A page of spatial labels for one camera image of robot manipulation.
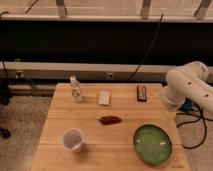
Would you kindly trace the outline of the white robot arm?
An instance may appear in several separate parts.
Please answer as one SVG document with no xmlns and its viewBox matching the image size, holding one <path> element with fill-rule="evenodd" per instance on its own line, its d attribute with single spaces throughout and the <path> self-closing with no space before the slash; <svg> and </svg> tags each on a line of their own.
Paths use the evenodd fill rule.
<svg viewBox="0 0 213 171">
<path fill-rule="evenodd" d="M 213 87 L 206 83 L 208 76 L 208 67 L 200 61 L 170 69 L 161 95 L 162 104 L 168 110 L 177 110 L 188 98 L 213 114 Z"/>
</svg>

